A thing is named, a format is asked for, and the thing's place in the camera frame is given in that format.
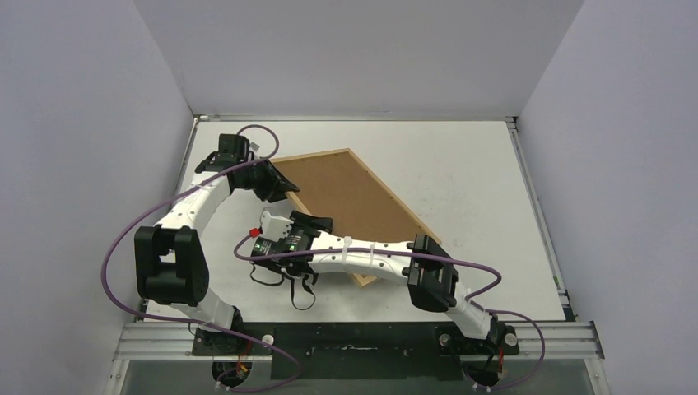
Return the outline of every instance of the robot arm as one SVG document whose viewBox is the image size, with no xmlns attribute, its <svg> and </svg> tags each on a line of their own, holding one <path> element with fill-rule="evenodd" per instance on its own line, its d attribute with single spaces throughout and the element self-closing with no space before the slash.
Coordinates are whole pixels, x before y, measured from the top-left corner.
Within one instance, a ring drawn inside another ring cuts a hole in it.
<svg viewBox="0 0 698 395">
<path fill-rule="evenodd" d="M 169 304 L 190 318 L 224 328 L 230 328 L 235 317 L 240 316 L 237 308 L 209 289 L 198 232 L 237 188 L 252 189 L 261 200 L 269 202 L 285 198 L 287 191 L 298 191 L 268 161 L 208 181 L 251 156 L 254 154 L 247 138 L 221 135 L 218 151 L 202 161 L 193 176 L 190 188 L 198 190 L 177 202 L 154 226 L 138 229 L 134 241 L 141 297 Z M 331 234 L 331 219 L 296 211 L 290 218 L 271 216 L 265 211 L 261 230 L 250 260 L 285 277 L 316 277 L 325 272 L 377 276 L 406 286 L 418 309 L 445 313 L 465 337 L 485 339 L 497 325 L 495 318 L 465 300 L 467 290 L 458 282 L 453 265 L 408 256 L 421 253 L 449 258 L 428 236 L 390 244 L 337 237 Z M 277 253 L 296 253 L 297 257 L 271 257 Z"/>
</svg>

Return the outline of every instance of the black bracket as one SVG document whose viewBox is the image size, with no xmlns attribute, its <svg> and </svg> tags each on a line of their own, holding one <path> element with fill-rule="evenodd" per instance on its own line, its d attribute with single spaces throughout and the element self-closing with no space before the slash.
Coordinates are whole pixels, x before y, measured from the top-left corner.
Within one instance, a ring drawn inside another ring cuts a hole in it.
<svg viewBox="0 0 698 395">
<path fill-rule="evenodd" d="M 218 137 L 218 151 L 209 154 L 196 167 L 195 173 L 204 171 L 221 172 L 247 160 L 252 160 L 254 153 L 250 150 L 247 137 L 236 134 L 221 134 Z M 287 179 L 268 160 L 248 166 L 227 174 L 230 192 L 235 189 L 252 189 L 259 200 L 270 203 L 286 198 L 286 192 L 298 192 L 300 189 Z"/>
<path fill-rule="evenodd" d="M 143 299 L 196 306 L 208 291 L 208 266 L 195 229 L 141 226 L 133 237 L 136 283 Z M 174 263 L 160 257 L 176 251 Z"/>
<path fill-rule="evenodd" d="M 499 352 L 500 348 L 505 356 L 516 356 L 519 354 L 519 344 L 509 346 L 504 342 L 504 336 L 509 333 L 516 336 L 514 327 L 497 322 L 496 318 L 492 319 L 490 332 L 485 339 L 465 337 L 460 329 L 454 325 L 437 327 L 435 331 L 442 356 L 488 356 Z M 443 335 L 448 336 L 446 343 L 441 341 Z"/>
<path fill-rule="evenodd" d="M 288 232 L 288 235 L 274 242 L 259 238 L 255 241 L 252 247 L 251 255 L 253 257 L 263 257 L 277 253 L 288 253 L 293 251 L 307 251 L 313 245 L 313 240 L 320 236 L 320 232 L 332 232 L 332 218 L 309 216 L 299 211 L 293 211 L 289 216 L 293 221 L 293 225 Z M 254 261 L 255 265 L 265 267 L 272 272 L 282 276 L 303 276 L 305 274 L 313 275 L 313 284 L 317 281 L 317 275 L 308 264 L 313 259 L 310 255 L 301 257 L 284 258 L 281 260 L 262 260 Z"/>
<path fill-rule="evenodd" d="M 417 235 L 414 243 L 407 245 L 415 253 L 451 258 L 436 240 L 427 235 Z M 426 258 L 413 258 L 410 267 L 403 269 L 407 276 L 410 300 L 418 309 L 443 313 L 456 305 L 454 297 L 458 271 L 451 264 Z"/>
</svg>

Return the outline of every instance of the white wall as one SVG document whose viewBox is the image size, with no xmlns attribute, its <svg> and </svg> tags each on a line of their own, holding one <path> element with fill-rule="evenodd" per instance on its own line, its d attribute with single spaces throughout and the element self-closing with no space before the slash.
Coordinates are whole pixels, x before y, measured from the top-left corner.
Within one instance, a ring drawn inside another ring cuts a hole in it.
<svg viewBox="0 0 698 395">
<path fill-rule="evenodd" d="M 0 4 L 0 393 L 101 393 L 127 317 L 100 260 L 171 196 L 191 122 L 131 0 Z"/>
<path fill-rule="evenodd" d="M 136 0 L 194 113 L 518 115 L 583 0 Z"/>
<path fill-rule="evenodd" d="M 698 393 L 698 2 L 587 0 L 519 127 L 614 393 Z"/>
</svg>

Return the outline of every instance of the purple cable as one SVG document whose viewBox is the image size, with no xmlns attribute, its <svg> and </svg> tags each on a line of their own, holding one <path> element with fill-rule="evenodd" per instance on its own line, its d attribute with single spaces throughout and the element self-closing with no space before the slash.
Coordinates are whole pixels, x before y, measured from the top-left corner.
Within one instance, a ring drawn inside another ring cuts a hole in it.
<svg viewBox="0 0 698 395">
<path fill-rule="evenodd" d="M 244 163 L 241 163 L 239 165 L 235 165 L 233 167 L 225 169 L 225 170 L 221 171 L 220 173 L 216 173 L 213 176 L 211 176 L 208 179 L 201 182 L 202 185 L 208 184 L 211 181 L 213 181 L 214 179 L 222 177 L 222 176 L 229 174 L 233 171 L 236 171 L 238 169 L 242 169 L 244 167 L 251 166 L 251 165 L 256 165 L 257 163 L 262 163 L 265 160 L 268 160 L 272 156 L 276 155 L 276 153 L 279 151 L 279 137 L 276 135 L 276 133 L 274 133 L 272 131 L 272 129 L 267 128 L 265 126 L 252 124 L 252 125 L 247 125 L 247 126 L 241 128 L 237 134 L 241 134 L 243 131 L 245 131 L 249 128 L 261 128 L 261 129 L 269 132 L 269 134 L 271 134 L 272 137 L 274 137 L 274 142 L 276 143 L 276 146 L 274 147 L 274 151 L 272 151 L 272 153 L 269 154 L 268 156 L 264 156 L 263 158 L 260 158 L 257 160 L 251 160 L 249 162 L 244 162 Z M 300 366 L 300 362 L 296 358 L 294 358 L 292 355 L 285 352 L 284 350 L 282 350 L 276 346 L 273 346 L 271 344 L 267 344 L 265 342 L 262 342 L 261 340 L 259 340 L 257 338 L 251 337 L 249 335 L 245 335 L 244 333 L 236 332 L 236 331 L 230 330 L 228 328 L 219 327 L 218 325 L 213 324 L 213 323 L 204 323 L 203 321 L 200 321 L 197 319 L 191 319 L 191 318 L 166 317 L 166 316 L 161 316 L 161 315 L 142 313 L 138 310 L 131 309 L 127 305 L 123 304 L 121 302 L 121 300 L 116 298 L 116 296 L 114 295 L 114 292 L 112 292 L 112 290 L 109 288 L 109 283 L 107 282 L 107 266 L 109 265 L 109 259 L 111 258 L 112 253 L 114 253 L 114 250 L 119 245 L 121 240 L 124 237 L 126 237 L 126 234 L 129 231 L 131 231 L 131 229 L 133 229 L 136 225 L 138 225 L 139 222 L 143 221 L 146 217 L 148 217 L 150 214 L 154 213 L 155 211 L 160 210 L 162 207 L 166 207 L 174 202 L 177 202 L 181 198 L 184 198 L 184 197 L 194 193 L 195 191 L 198 190 L 198 188 L 199 188 L 198 186 L 195 186 L 195 187 L 193 187 L 187 191 L 184 191 L 184 192 L 182 192 L 182 193 L 180 193 L 180 194 L 178 194 L 170 199 L 165 200 L 162 203 L 156 204 L 155 206 L 151 207 L 150 209 L 148 209 L 147 211 L 142 213 L 140 216 L 138 216 L 135 220 L 131 221 L 131 223 L 126 225 L 126 227 L 119 233 L 119 235 L 116 237 L 116 239 L 114 239 L 114 242 L 112 242 L 112 244 L 110 245 L 109 249 L 107 250 L 107 254 L 105 255 L 105 258 L 102 261 L 102 268 L 101 268 L 101 272 L 100 272 L 100 278 L 102 281 L 102 288 L 105 290 L 105 294 L 107 295 L 109 300 L 111 300 L 111 302 L 114 303 L 116 305 L 116 307 L 120 308 L 121 310 L 123 310 L 129 314 L 135 315 L 136 317 L 157 319 L 160 321 L 170 321 L 172 323 L 195 323 L 195 324 L 199 324 L 199 325 L 205 325 L 209 328 L 216 329 L 217 331 L 221 331 L 223 333 L 227 333 L 229 335 L 241 337 L 241 338 L 248 340 L 250 342 L 257 343 L 260 346 L 267 347 L 268 349 L 285 356 L 291 362 L 293 362 L 293 364 L 298 368 L 298 371 L 295 374 L 293 374 L 291 377 L 289 377 L 288 379 L 284 379 L 278 383 L 270 384 L 268 386 L 260 387 L 260 388 L 249 388 L 249 389 L 231 388 L 230 390 L 232 392 L 236 392 L 236 393 L 257 393 L 257 392 L 261 392 L 261 391 L 266 391 L 268 389 L 281 387 L 282 385 L 284 385 L 286 383 L 290 383 L 291 381 L 297 379 L 298 376 L 300 376 L 300 372 L 302 370 L 302 367 Z M 219 376 L 218 381 L 220 381 L 223 377 L 225 377 L 225 375 Z"/>
<path fill-rule="evenodd" d="M 245 257 L 244 255 L 240 254 L 240 248 L 243 246 L 243 244 L 245 244 L 251 238 L 252 237 L 250 235 L 246 235 L 235 246 L 235 248 L 233 249 L 233 254 L 235 255 L 236 258 L 243 260 L 243 261 L 254 262 L 254 261 L 263 261 L 263 260 L 268 260 L 268 259 L 302 257 L 305 255 L 315 255 L 316 253 L 341 253 L 344 251 L 343 249 L 317 249 L 317 250 L 307 250 L 307 251 L 294 251 L 294 252 L 290 252 L 290 253 L 275 253 L 275 254 L 264 255 L 264 256 L 259 256 L 259 257 Z M 350 253 L 371 253 L 371 249 L 350 247 L 347 249 L 347 252 L 350 252 Z M 487 286 L 482 287 L 479 290 L 476 290 L 472 294 L 466 296 L 465 300 L 470 300 L 471 298 L 473 298 L 475 296 L 481 295 L 482 293 L 487 292 L 488 290 L 491 290 L 492 288 L 494 288 L 495 286 L 497 286 L 501 282 L 501 278 L 502 278 L 501 274 L 497 270 L 495 270 L 491 267 L 487 267 L 485 265 L 481 265 L 479 263 L 459 261 L 458 259 L 438 257 L 435 255 L 429 255 L 429 254 L 425 254 L 425 253 L 406 253 L 403 251 L 390 251 L 390 250 L 386 250 L 386 249 L 374 249 L 373 253 L 377 253 L 380 255 L 397 255 L 397 256 L 401 256 L 401 257 L 430 259 L 433 261 L 438 261 L 438 262 L 442 262 L 442 263 L 450 263 L 450 264 L 457 265 L 457 266 L 471 267 L 471 268 L 483 270 L 485 272 L 489 272 L 489 273 L 495 275 L 496 279 L 493 282 L 491 282 Z M 508 310 L 485 309 L 484 307 L 479 305 L 474 300 L 471 301 L 471 303 L 472 303 L 472 305 L 474 305 L 478 309 L 485 311 L 487 313 L 490 313 L 490 314 L 509 314 L 509 315 L 515 315 L 517 317 L 523 318 L 524 320 L 528 321 L 529 323 L 531 323 L 533 325 L 533 327 L 538 332 L 538 336 L 540 336 L 540 338 L 541 338 L 541 356 L 538 358 L 538 361 L 537 361 L 536 365 L 533 367 L 533 369 L 531 369 L 531 371 L 528 372 L 528 374 L 526 374 L 522 378 L 517 379 L 512 383 L 497 385 L 495 387 L 492 387 L 491 390 L 500 390 L 500 389 L 505 389 L 505 388 L 511 388 L 511 387 L 518 385 L 518 384 L 521 384 L 524 381 L 533 377 L 533 375 L 536 374 L 536 372 L 540 369 L 540 367 L 543 363 L 543 359 L 545 358 L 545 338 L 543 337 L 543 332 L 541 331 L 541 328 L 532 319 L 530 319 L 529 317 L 526 317 L 525 315 L 523 315 L 521 313 L 516 313 L 514 311 L 508 311 Z M 480 384 L 477 384 L 477 387 L 482 388 L 482 389 L 487 389 L 486 386 L 483 386 Z"/>
</svg>

